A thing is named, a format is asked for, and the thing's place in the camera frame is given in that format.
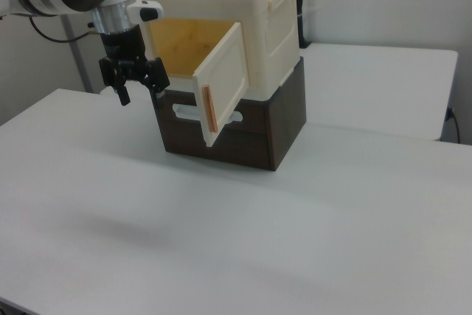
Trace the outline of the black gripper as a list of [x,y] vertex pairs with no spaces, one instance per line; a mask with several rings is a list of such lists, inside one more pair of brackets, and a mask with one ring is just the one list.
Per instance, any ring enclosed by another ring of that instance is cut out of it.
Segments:
[[122,106],[131,102],[125,87],[126,79],[118,60],[135,61],[135,81],[141,83],[152,97],[161,94],[170,79],[161,58],[148,60],[145,56],[145,42],[139,25],[122,32],[101,34],[106,56],[99,60],[105,86],[114,89]]

